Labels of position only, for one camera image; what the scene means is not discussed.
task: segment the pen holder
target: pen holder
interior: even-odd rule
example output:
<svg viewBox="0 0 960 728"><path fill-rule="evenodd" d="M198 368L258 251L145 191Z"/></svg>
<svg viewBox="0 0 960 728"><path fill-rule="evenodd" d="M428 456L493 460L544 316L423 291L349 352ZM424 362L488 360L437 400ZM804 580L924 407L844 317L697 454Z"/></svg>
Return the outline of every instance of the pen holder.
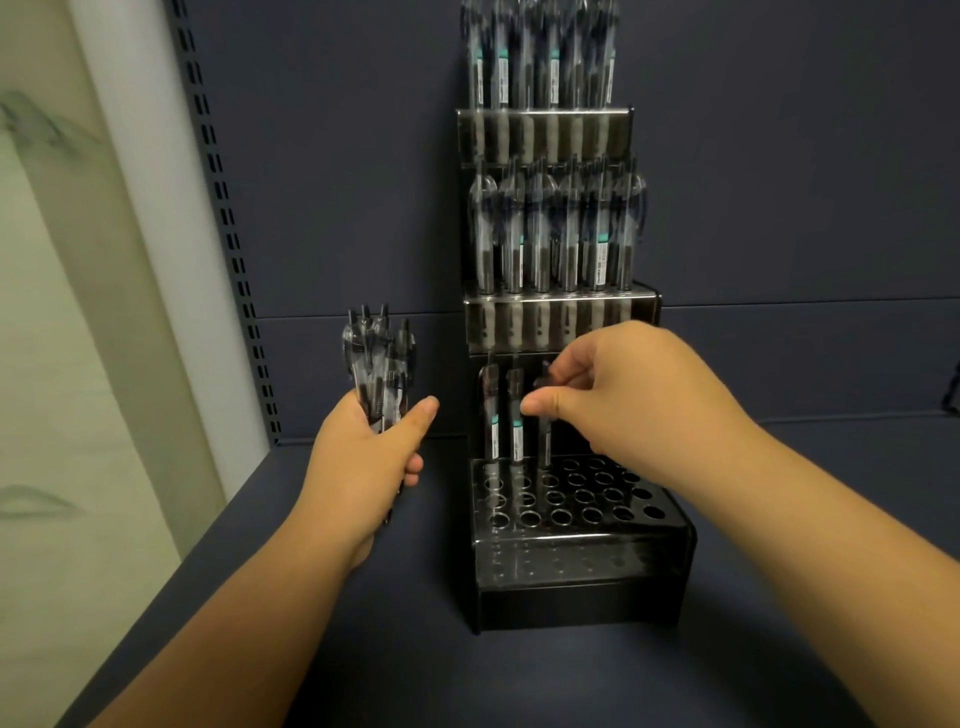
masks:
<svg viewBox="0 0 960 728"><path fill-rule="evenodd" d="M572 426L517 413L517 397L542 383L544 364L577 336L627 320L656 325L660 293L628 275L619 280L629 285L587 290L578 284L564 291L556 283L556 257L548 292L525 281L517 293L502 282L481 293L468 222L474 180L487 174L491 188L499 187L510 156L526 163L600 155L622 162L630 156L632 121L632 109L457 112L470 413L466 571L477 632L629 620L672 624L680 615L697 535L677 501L597 457ZM554 145L558 155L550 158ZM552 248L556 235L550 235ZM503 259L502 251L490 255ZM626 274L632 272L628 259ZM549 429L547 439L541 427Z"/></svg>

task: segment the marble floor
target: marble floor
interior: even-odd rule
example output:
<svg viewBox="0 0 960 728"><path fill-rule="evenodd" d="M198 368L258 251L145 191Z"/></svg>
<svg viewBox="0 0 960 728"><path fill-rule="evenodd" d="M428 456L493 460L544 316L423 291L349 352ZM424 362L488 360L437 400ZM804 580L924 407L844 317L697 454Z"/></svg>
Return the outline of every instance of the marble floor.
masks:
<svg viewBox="0 0 960 728"><path fill-rule="evenodd" d="M53 725L178 563L0 127L0 725Z"/></svg>

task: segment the right arm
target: right arm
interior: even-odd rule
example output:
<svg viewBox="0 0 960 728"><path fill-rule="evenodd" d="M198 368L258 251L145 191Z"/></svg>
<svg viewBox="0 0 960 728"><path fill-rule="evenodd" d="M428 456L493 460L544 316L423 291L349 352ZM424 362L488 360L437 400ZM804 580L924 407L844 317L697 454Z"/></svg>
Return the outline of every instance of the right arm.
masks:
<svg viewBox="0 0 960 728"><path fill-rule="evenodd" d="M669 331L595 331L551 375L524 413L713 521L878 725L960 725L960 564L756 425Z"/></svg>

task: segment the bundle of pens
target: bundle of pens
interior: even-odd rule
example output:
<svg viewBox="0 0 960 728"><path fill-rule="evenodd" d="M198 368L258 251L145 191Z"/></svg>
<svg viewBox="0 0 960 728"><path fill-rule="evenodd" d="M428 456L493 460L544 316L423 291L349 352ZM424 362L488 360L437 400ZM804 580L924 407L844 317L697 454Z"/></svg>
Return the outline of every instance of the bundle of pens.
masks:
<svg viewBox="0 0 960 728"><path fill-rule="evenodd" d="M359 315L350 309L343 347L344 365L367 422L374 432L390 429L407 413L414 383L417 342L410 320L403 319L393 332L386 304L373 317L365 305Z"/></svg>
<svg viewBox="0 0 960 728"><path fill-rule="evenodd" d="M553 166L513 157L500 185L479 158L468 216L482 295L501 286L508 294L626 291L646 224L647 185L636 157Z"/></svg>
<svg viewBox="0 0 960 728"><path fill-rule="evenodd" d="M608 106L619 21L619 0L462 0L470 107Z"/></svg>

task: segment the left arm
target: left arm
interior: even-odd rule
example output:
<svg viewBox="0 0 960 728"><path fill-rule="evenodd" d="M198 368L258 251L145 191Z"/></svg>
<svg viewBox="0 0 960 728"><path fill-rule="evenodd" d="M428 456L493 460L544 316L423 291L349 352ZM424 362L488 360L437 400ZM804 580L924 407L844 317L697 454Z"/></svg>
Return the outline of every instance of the left arm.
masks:
<svg viewBox="0 0 960 728"><path fill-rule="evenodd" d="M324 421L290 516L91 724L280 725L350 569L366 558L437 410L374 435L350 393Z"/></svg>

